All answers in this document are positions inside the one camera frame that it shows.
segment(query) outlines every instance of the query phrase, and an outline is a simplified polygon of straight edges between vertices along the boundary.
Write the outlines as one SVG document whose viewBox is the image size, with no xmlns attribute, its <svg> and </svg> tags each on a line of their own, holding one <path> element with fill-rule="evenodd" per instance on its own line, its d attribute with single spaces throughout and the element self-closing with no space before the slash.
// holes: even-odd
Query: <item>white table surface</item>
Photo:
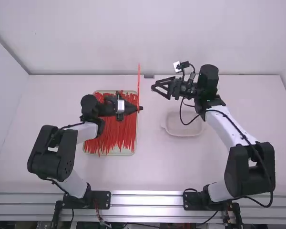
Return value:
<svg viewBox="0 0 286 229">
<path fill-rule="evenodd" d="M 141 79 L 137 149 L 133 156 L 94 156 L 76 149 L 74 169 L 93 189 L 201 189 L 223 178 L 228 150 L 204 123 L 197 137 L 174 137 L 160 127 L 180 100 L 166 100 Z M 80 100 L 96 90 L 136 90 L 136 76 L 31 76 L 0 154 L 0 190 L 57 190 L 27 171 L 27 160 L 40 128 L 73 124 Z M 259 141 L 269 141 L 276 154 L 276 193 L 286 195 L 286 91 L 278 75 L 220 75 L 219 94 L 233 117 Z"/>
</svg>

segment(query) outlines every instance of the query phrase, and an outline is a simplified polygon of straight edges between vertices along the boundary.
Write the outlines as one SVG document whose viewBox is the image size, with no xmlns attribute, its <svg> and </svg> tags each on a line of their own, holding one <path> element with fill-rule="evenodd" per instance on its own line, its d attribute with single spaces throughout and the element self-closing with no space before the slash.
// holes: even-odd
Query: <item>white wall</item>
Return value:
<svg viewBox="0 0 286 229">
<path fill-rule="evenodd" d="M 286 86 L 286 0 L 0 0 L 0 36 L 33 74 L 275 73 Z"/>
<path fill-rule="evenodd" d="M 0 44 L 0 150 L 27 79 L 28 74 Z"/>
</svg>

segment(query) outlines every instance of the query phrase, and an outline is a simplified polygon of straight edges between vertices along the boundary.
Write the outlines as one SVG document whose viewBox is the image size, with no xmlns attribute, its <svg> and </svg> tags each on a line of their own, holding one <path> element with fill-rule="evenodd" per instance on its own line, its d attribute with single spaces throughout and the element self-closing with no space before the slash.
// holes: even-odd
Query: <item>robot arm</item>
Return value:
<svg viewBox="0 0 286 229">
<path fill-rule="evenodd" d="M 189 62 L 174 63 L 176 73 L 182 72 L 182 77 L 158 80 L 151 88 L 166 99 L 194 99 L 197 114 L 217 132 L 229 150 L 223 179 L 206 185 L 197 195 L 198 198 L 202 198 L 201 202 L 208 205 L 246 195 L 272 193 L 275 187 L 273 147 L 269 142 L 258 142 L 232 117 L 226 104 L 217 94 L 217 67 L 203 65 L 198 81 L 194 83 L 193 66 L 189 79 L 184 80 L 184 68 L 189 66 L 192 66 Z M 256 162 L 255 166 L 249 166 L 249 159 Z"/>
<path fill-rule="evenodd" d="M 68 125 L 58 129 L 56 126 L 44 125 L 36 139 L 27 167 L 28 171 L 40 179 L 52 181 L 70 197 L 85 199 L 91 187 L 73 170 L 76 145 L 100 136 L 104 121 L 100 117 L 115 116 L 122 121 L 124 115 L 137 112 L 137 106 L 116 96 L 106 97 L 104 103 L 88 94 L 81 100 L 82 123 Z"/>
</svg>

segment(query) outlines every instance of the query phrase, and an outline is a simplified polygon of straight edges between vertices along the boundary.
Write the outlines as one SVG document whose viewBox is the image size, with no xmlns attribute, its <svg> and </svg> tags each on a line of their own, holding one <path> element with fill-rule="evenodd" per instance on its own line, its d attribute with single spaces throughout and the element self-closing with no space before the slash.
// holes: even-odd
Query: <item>metal frame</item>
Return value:
<svg viewBox="0 0 286 229">
<path fill-rule="evenodd" d="M 0 221 L 51 221 L 54 205 L 63 198 L 62 193 L 0 192 Z M 255 198 L 269 201 L 268 195 Z M 244 223 L 286 224 L 286 196 L 275 195 L 271 208 L 261 208 L 248 199 L 238 201 Z M 201 223 L 213 211 L 185 211 L 181 191 L 112 191 L 109 210 L 100 210 L 108 222 L 174 222 Z M 93 209 L 75 209 L 74 222 L 98 221 Z M 235 218 L 229 212 L 232 222 Z M 70 221 L 72 211 L 64 209 L 60 221 Z M 222 223 L 219 212 L 210 223 Z"/>
</svg>

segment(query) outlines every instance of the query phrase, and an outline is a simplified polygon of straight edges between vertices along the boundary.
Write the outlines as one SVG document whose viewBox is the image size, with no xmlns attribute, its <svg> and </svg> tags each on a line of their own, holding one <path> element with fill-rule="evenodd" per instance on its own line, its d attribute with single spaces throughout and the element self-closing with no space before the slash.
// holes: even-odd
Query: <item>wire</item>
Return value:
<svg viewBox="0 0 286 229">
<path fill-rule="evenodd" d="M 70 221 L 71 225 L 72 225 L 73 219 L 74 219 L 74 209 L 72 209 L 72 219 Z"/>
<path fill-rule="evenodd" d="M 193 73 L 195 73 L 196 69 L 195 69 L 194 65 L 192 65 L 191 63 L 189 63 L 189 65 L 193 68 Z"/>
<path fill-rule="evenodd" d="M 180 118 L 180 121 L 181 121 L 181 123 L 182 123 L 183 125 L 189 125 L 189 124 L 191 124 L 196 118 L 198 118 L 200 115 L 198 114 L 198 115 L 195 116 L 190 122 L 184 123 L 183 120 L 182 120 L 182 118 L 181 118 L 181 108 L 182 108 L 183 100 L 184 100 L 184 97 L 182 98 L 182 101 L 181 101 L 181 103 L 180 103 L 179 118 Z"/>
<path fill-rule="evenodd" d="M 149 227 L 149 228 L 160 228 L 159 226 L 152 226 L 152 225 L 147 225 L 143 223 L 127 223 L 126 225 L 128 224 L 140 225 L 140 226 Z"/>
<path fill-rule="evenodd" d="M 53 179 L 49 179 L 49 178 L 40 178 L 41 180 L 48 180 L 50 182 L 52 182 L 53 185 L 56 185 L 61 191 L 63 191 L 65 194 L 67 194 L 68 196 L 70 195 L 65 189 L 63 189 L 55 180 Z"/>
<path fill-rule="evenodd" d="M 56 137 L 56 135 L 59 133 L 60 130 L 65 129 L 65 128 L 71 128 L 71 127 L 74 127 L 74 126 L 77 126 L 77 125 L 82 125 L 82 124 L 84 124 L 84 123 L 85 123 L 85 122 L 80 122 L 80 123 L 76 123 L 76 124 L 72 124 L 72 125 L 66 125 L 66 126 L 63 126 L 63 127 L 59 128 L 59 129 L 52 135 L 52 137 L 49 139 L 49 141 L 47 142 L 45 148 L 47 149 L 47 148 L 49 147 L 51 141 L 54 139 L 54 137 Z"/>
<path fill-rule="evenodd" d="M 210 218 L 208 218 L 205 222 L 197 224 L 197 225 L 194 227 L 194 229 L 195 229 L 196 227 L 199 227 L 199 226 L 204 225 L 204 224 L 206 224 L 207 222 L 209 222 L 211 219 L 213 219 L 213 217 L 214 217 L 218 212 L 219 212 L 219 211 L 216 211 L 216 212 L 215 212 Z"/>
<path fill-rule="evenodd" d="M 250 141 L 248 140 L 247 136 L 243 134 L 243 132 L 237 127 L 237 125 L 229 118 L 229 116 L 227 116 L 224 112 L 222 111 L 218 111 L 218 110 L 215 110 L 215 109 L 210 109 L 210 110 L 206 110 L 205 112 L 210 112 L 210 111 L 215 111 L 215 112 L 218 112 L 220 114 L 223 115 L 223 117 L 225 117 L 226 119 L 229 120 L 229 122 L 232 124 L 232 126 L 234 126 L 234 128 L 238 131 L 238 133 L 241 135 L 241 137 L 248 143 L 248 145 L 250 146 L 250 148 L 253 150 L 254 154 L 256 155 L 256 157 L 258 158 L 260 164 L 262 165 L 262 168 L 264 170 L 264 173 L 265 173 L 265 176 L 267 177 L 267 180 L 268 180 L 268 183 L 269 183 L 269 187 L 270 187 L 270 201 L 267 205 L 264 205 L 260 202 L 258 202 L 256 199 L 253 199 L 252 197 L 249 197 L 249 196 L 242 196 L 242 197 L 239 197 L 238 199 L 240 198 L 247 198 L 247 199 L 250 199 L 252 200 L 253 202 L 255 202 L 256 204 L 264 207 L 264 208 L 268 208 L 272 205 L 273 203 L 273 187 L 272 187 L 272 184 L 271 184 L 271 179 L 270 179 L 270 175 L 266 169 L 266 166 L 260 156 L 260 154 L 257 152 L 257 150 L 253 147 L 253 145 L 250 143 Z"/>
<path fill-rule="evenodd" d="M 184 101 L 182 101 L 182 103 L 183 103 L 184 105 L 186 105 L 186 106 L 189 106 L 189 107 L 195 107 L 195 105 L 186 104 L 186 103 L 184 103 Z"/>
<path fill-rule="evenodd" d="M 48 179 L 48 178 L 41 178 L 42 180 L 48 180 L 48 181 L 51 181 L 52 184 L 56 185 L 61 191 L 63 191 L 67 196 L 70 196 L 69 192 L 67 192 L 65 189 L 63 189 L 55 180 L 53 179 Z M 74 219 L 74 209 L 72 208 L 72 218 L 71 218 L 71 221 L 70 223 L 72 224 L 73 222 L 73 219 Z"/>
</svg>

